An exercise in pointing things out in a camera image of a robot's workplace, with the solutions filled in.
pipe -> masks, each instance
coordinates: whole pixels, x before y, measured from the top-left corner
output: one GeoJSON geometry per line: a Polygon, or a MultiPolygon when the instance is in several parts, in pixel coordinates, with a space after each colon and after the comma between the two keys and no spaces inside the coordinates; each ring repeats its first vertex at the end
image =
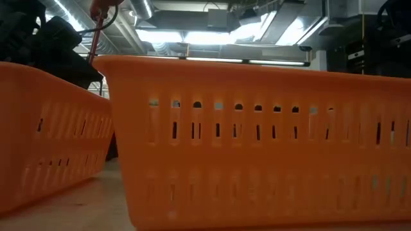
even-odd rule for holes
{"type": "Polygon", "coordinates": [[[126,38],[127,42],[134,48],[136,53],[138,55],[145,55],[147,54],[146,48],[143,45],[143,42],[141,42],[136,29],[132,28],[127,20],[124,18],[124,15],[122,12],[119,12],[117,15],[117,19],[121,22],[118,23],[117,21],[114,21],[114,24],[118,28],[118,30],[123,34],[123,36],[126,38]]]}
{"type": "MultiPolygon", "coordinates": [[[[94,28],[95,22],[89,17],[87,13],[73,0],[40,0],[40,2],[47,8],[47,11],[53,15],[60,16],[69,22],[75,30],[84,30],[94,28]]],[[[88,33],[83,38],[82,45],[87,49],[92,45],[92,33],[88,33]]],[[[97,43],[97,53],[99,54],[118,54],[119,49],[113,42],[101,32],[101,37],[97,43]]]]}
{"type": "Polygon", "coordinates": [[[147,20],[153,17],[154,5],[151,0],[130,0],[130,2],[138,19],[147,20]]]}
{"type": "Polygon", "coordinates": [[[153,42],[152,46],[153,46],[155,52],[159,56],[171,55],[170,47],[168,46],[168,43],[166,43],[166,42],[153,42]]]}

ceiling duct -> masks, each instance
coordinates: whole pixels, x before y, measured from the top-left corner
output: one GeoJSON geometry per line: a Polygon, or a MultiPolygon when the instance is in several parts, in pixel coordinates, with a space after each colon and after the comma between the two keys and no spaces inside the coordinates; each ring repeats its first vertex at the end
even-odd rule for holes
{"type": "Polygon", "coordinates": [[[155,52],[160,56],[171,55],[171,49],[166,42],[153,42],[152,46],[155,52]]]}
{"type": "Polygon", "coordinates": [[[284,1],[261,41],[276,44],[303,8],[302,1],[284,1]]]}
{"type": "Polygon", "coordinates": [[[140,20],[147,20],[154,15],[154,5],[151,0],[130,0],[132,10],[140,20]]]}
{"type": "Polygon", "coordinates": [[[235,18],[235,15],[227,10],[212,10],[210,12],[161,10],[146,22],[142,21],[137,24],[136,28],[140,30],[229,32],[240,26],[238,18],[235,18]]]}
{"type": "MultiPolygon", "coordinates": [[[[69,22],[75,30],[84,30],[94,28],[96,24],[88,16],[87,13],[73,0],[40,0],[40,2],[47,8],[47,11],[55,16],[59,16],[69,22]]],[[[92,34],[85,34],[82,45],[87,49],[91,47],[92,34]]],[[[119,50],[115,45],[101,33],[97,44],[97,53],[100,54],[116,54],[119,50]]]]}

ceiling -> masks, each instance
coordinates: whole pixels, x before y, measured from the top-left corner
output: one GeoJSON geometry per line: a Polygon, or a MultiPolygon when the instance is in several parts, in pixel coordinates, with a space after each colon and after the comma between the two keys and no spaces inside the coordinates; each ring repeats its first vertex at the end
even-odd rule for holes
{"type": "MultiPolygon", "coordinates": [[[[63,17],[76,30],[95,27],[95,22],[89,17],[91,0],[41,1],[48,8],[49,16],[63,17]]],[[[102,32],[98,53],[306,61],[306,52],[296,45],[305,35],[314,32],[299,45],[311,46],[314,50],[330,49],[357,39],[361,36],[362,24],[358,15],[375,13],[383,2],[385,0],[125,0],[119,7],[115,23],[102,32]],[[136,2],[139,1],[152,4],[153,17],[136,20],[136,6],[140,7],[136,2]],[[245,16],[246,9],[254,9],[254,17],[245,16]],[[249,22],[240,26],[242,17],[246,17],[243,21],[260,20],[252,22],[258,25],[257,30],[247,27],[252,24],[249,22]],[[319,35],[330,24],[341,25],[342,30],[319,35]],[[151,39],[156,41],[153,42],[144,37],[144,31],[173,32],[178,39],[168,41],[171,37],[164,34],[152,36],[151,39]],[[188,44],[190,33],[198,31],[227,35],[230,42],[188,44]],[[231,38],[240,32],[241,36],[234,40],[231,38]]],[[[111,9],[109,16],[113,13],[114,9],[111,9]]],[[[76,51],[87,53],[91,38],[92,34],[87,34],[76,51]]],[[[206,42],[216,40],[214,37],[203,39],[206,42]]]]}

black cable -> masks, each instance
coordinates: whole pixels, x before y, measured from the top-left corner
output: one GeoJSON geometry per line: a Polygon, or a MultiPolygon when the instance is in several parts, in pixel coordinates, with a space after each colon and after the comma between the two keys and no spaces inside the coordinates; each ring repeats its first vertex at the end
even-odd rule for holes
{"type": "Polygon", "coordinates": [[[114,21],[117,18],[117,14],[118,14],[118,5],[116,5],[116,11],[114,12],[113,18],[110,20],[110,22],[108,22],[106,25],[100,27],[100,28],[94,28],[94,29],[88,29],[88,30],[82,30],[82,31],[77,31],[77,33],[79,34],[85,34],[85,33],[90,33],[90,32],[95,32],[95,31],[99,31],[99,30],[104,30],[105,28],[108,28],[109,26],[111,26],[111,24],[114,23],[114,21]]]}
{"type": "Polygon", "coordinates": [[[217,6],[217,8],[220,10],[220,7],[215,3],[215,2],[213,2],[213,1],[208,1],[205,5],[204,5],[204,7],[203,7],[203,12],[204,12],[204,10],[206,9],[206,6],[209,4],[209,3],[213,3],[215,6],[217,6]]]}

ventilation duct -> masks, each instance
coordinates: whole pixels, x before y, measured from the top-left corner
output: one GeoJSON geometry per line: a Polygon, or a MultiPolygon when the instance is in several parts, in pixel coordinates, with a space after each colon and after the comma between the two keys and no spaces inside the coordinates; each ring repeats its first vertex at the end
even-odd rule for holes
{"type": "Polygon", "coordinates": [[[159,56],[171,55],[170,47],[166,42],[154,42],[152,43],[152,46],[159,56]]]}
{"type": "Polygon", "coordinates": [[[154,5],[151,0],[131,0],[134,13],[140,20],[147,20],[153,17],[154,5]]]}

